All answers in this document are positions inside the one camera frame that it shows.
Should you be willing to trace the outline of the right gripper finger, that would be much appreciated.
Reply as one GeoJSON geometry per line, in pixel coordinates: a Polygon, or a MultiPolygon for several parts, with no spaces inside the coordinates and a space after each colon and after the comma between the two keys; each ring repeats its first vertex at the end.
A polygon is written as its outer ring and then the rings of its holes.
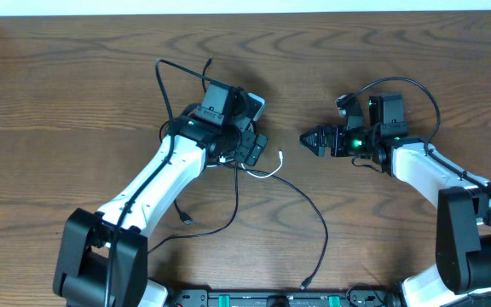
{"type": "Polygon", "coordinates": [[[330,125],[317,125],[299,137],[301,143],[329,143],[332,136],[330,125]]]}
{"type": "Polygon", "coordinates": [[[303,145],[308,148],[317,157],[324,157],[328,141],[326,138],[321,139],[304,139],[303,145]]]}

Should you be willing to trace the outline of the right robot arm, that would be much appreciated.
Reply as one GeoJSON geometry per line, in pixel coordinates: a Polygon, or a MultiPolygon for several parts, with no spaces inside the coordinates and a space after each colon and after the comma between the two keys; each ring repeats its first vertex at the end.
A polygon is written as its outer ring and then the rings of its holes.
{"type": "Polygon", "coordinates": [[[299,137],[321,157],[366,159],[417,190],[436,208],[436,262],[385,295],[384,306],[491,306],[491,182],[408,134],[400,94],[370,96],[363,122],[352,95],[336,100],[345,125],[318,125],[299,137]]]}

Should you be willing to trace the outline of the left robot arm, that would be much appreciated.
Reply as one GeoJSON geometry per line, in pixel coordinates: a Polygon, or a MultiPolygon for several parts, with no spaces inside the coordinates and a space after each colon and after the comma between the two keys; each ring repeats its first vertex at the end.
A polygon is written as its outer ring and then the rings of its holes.
{"type": "Polygon", "coordinates": [[[147,245],[159,220],[210,159],[255,165],[266,136],[254,131],[263,98],[213,81],[201,103],[167,126],[158,152],[116,197],[66,220],[53,281],[69,306],[162,306],[166,287],[147,277],[147,245]]]}

